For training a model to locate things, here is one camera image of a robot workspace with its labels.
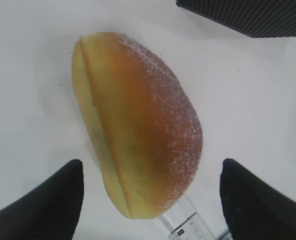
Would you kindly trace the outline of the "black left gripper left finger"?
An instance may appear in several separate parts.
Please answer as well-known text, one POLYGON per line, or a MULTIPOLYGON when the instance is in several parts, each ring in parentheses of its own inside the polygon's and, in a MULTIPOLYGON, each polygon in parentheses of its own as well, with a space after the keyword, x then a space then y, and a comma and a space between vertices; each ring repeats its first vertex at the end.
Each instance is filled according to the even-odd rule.
POLYGON ((0 240, 72 239, 83 198, 83 165, 74 159, 0 210, 0 240))

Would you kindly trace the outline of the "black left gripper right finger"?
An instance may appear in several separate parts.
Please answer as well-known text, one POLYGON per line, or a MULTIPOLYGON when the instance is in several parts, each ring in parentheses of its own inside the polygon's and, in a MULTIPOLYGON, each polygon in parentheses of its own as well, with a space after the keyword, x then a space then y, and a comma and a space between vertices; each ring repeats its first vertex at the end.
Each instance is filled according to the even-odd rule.
POLYGON ((235 240, 296 240, 296 202, 237 161, 223 161, 223 215, 235 240))

